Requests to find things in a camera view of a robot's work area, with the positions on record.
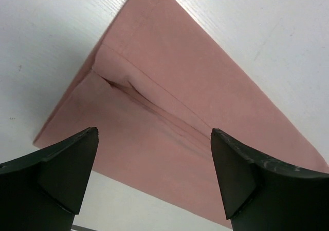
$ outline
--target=white wood grain surface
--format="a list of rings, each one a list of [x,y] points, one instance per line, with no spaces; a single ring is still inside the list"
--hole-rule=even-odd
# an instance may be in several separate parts
[[[35,150],[37,131],[125,1],[0,0],[0,162]],[[329,0],[177,1],[328,161]],[[95,174],[90,182],[77,224],[100,231],[218,228],[151,196],[131,205],[126,225],[118,218],[141,193]],[[102,182],[119,190],[106,195]],[[101,210],[115,203],[116,215],[93,215],[102,198]]]

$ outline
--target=white surface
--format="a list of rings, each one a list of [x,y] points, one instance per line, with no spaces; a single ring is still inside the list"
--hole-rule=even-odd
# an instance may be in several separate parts
[[[35,150],[32,139],[125,1],[0,0],[0,162]],[[329,160],[329,0],[177,1]],[[97,180],[91,184],[95,192],[89,190],[86,201],[100,191]],[[140,194],[127,191],[129,196]],[[112,197],[109,206],[122,198]],[[155,221],[159,226],[154,230],[164,230],[160,224],[169,220],[168,230],[188,230],[182,227],[188,221],[176,219],[181,215],[204,225],[203,230],[213,228],[154,201],[132,205],[139,218],[129,217],[129,222],[147,230]],[[117,216],[124,210],[116,210]],[[155,216],[157,211],[166,214]],[[150,215],[148,222],[143,215]],[[107,222],[89,220],[96,220],[93,225]],[[137,230],[124,222],[116,225],[104,230]]]
[[[74,224],[97,231],[230,230],[96,172]]]

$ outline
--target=white tabletop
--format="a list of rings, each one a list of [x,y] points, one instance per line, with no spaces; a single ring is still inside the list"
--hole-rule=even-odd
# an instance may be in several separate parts
[[[0,162],[35,150],[36,133],[125,1],[0,0]],[[177,1],[329,161],[329,0]],[[151,196],[131,203],[139,194],[93,173],[77,224],[100,231],[219,230]],[[127,205],[135,208],[130,217]]]

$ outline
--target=black plastic part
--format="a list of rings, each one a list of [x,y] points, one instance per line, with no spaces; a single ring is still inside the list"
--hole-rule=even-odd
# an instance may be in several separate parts
[[[70,231],[80,211],[98,146],[88,128],[0,166],[0,229]]]
[[[219,129],[211,151],[234,231],[329,230],[329,174],[282,162]]]

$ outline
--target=pink paper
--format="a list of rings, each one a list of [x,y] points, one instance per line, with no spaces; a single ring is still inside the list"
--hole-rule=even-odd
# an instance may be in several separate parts
[[[38,135],[97,126],[94,170],[230,227],[212,128],[291,164],[327,164],[175,0],[128,0]]]

